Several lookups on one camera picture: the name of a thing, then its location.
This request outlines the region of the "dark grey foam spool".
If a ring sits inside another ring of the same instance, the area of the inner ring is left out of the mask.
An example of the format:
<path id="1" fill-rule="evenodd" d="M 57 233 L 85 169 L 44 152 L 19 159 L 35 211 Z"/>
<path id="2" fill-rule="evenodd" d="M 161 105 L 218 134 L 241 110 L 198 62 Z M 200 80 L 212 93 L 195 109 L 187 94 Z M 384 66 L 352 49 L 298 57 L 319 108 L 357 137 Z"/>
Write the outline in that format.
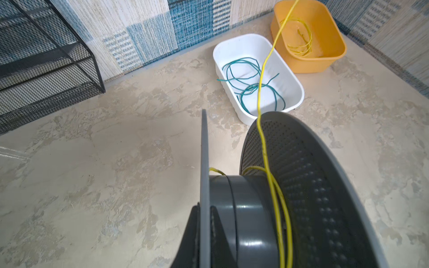
<path id="1" fill-rule="evenodd" d="M 341 165 L 302 121 L 283 113 L 261 118 L 270 170 L 283 193 L 295 268 L 386 268 L 371 222 Z M 211 175 L 210 203 L 219 213 L 237 268 L 277 268 L 273 202 L 256 125 L 246 136 L 238 175 Z"/>

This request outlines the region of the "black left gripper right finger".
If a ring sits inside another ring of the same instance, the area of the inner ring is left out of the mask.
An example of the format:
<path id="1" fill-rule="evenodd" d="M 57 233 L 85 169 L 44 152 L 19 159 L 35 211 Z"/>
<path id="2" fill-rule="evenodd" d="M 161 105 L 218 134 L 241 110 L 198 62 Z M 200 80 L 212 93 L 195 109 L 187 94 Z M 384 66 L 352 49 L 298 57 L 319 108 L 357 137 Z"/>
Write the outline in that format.
<path id="1" fill-rule="evenodd" d="M 211 206 L 211 267 L 236 268 L 217 208 Z"/>

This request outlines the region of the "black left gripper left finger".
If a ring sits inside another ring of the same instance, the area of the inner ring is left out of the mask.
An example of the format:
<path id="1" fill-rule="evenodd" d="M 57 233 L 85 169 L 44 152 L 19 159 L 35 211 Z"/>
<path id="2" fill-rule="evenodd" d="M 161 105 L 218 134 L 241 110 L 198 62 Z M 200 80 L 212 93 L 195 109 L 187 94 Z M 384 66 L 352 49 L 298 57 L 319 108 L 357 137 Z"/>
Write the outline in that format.
<path id="1" fill-rule="evenodd" d="M 200 266 L 200 205 L 192 207 L 178 252 L 171 268 Z"/>

